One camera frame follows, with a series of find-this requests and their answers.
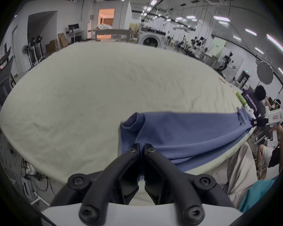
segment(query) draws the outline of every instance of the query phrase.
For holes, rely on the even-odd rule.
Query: white wall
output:
[[[12,46],[12,31],[18,26],[18,36],[17,47],[22,48],[27,42],[27,22],[28,16],[34,13],[41,13],[46,11],[57,11],[57,29],[56,34],[64,33],[66,36],[66,31],[68,31],[69,24],[79,24],[81,30],[84,31],[84,38],[87,38],[87,23],[88,23],[88,12],[91,0],[85,0],[83,11],[82,5],[83,0],[78,2],[65,1],[65,0],[37,0],[29,2],[23,6],[23,8],[18,12],[17,17],[13,19],[10,26],[5,33],[5,36],[1,43],[1,53],[4,52],[4,44],[7,43],[7,47]],[[15,51],[15,56],[17,57],[17,64],[19,73],[25,72],[27,70],[27,55],[23,54],[21,49]]]
[[[98,21],[99,10],[106,8],[114,8],[114,17],[112,27],[114,29],[125,29],[127,26],[129,29],[131,16],[127,19],[128,7],[130,6],[129,1],[101,1],[96,2],[94,5],[94,21]],[[92,29],[97,26],[97,23],[93,23]]]

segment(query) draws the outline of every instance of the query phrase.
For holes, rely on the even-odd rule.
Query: cardboard box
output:
[[[67,42],[67,39],[65,37],[65,34],[64,33],[59,33],[58,36],[59,36],[59,39],[60,39],[60,42],[61,42],[63,48],[68,46],[68,42]]]
[[[59,50],[58,40],[52,40],[45,45],[46,53],[51,53]]]

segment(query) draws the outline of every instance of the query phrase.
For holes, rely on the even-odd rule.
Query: cable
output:
[[[16,164],[16,160],[17,160],[18,156],[19,156],[19,153],[18,153],[17,156],[16,156],[16,159],[15,159],[15,162],[14,162],[13,172],[11,173],[11,175],[13,175],[13,173],[14,173],[14,171],[15,171],[15,164]]]

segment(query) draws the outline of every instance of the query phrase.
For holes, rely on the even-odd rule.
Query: green object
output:
[[[236,96],[238,97],[238,99],[240,100],[242,105],[245,106],[246,105],[246,100],[244,99],[244,97],[239,92],[236,93]]]

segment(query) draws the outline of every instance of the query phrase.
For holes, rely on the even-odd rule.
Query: blue shirt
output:
[[[270,189],[273,185],[277,177],[270,179],[270,180],[259,180],[255,182],[244,195],[242,199],[239,210],[242,213],[245,213],[249,210],[252,206],[254,206],[263,196],[264,194]]]

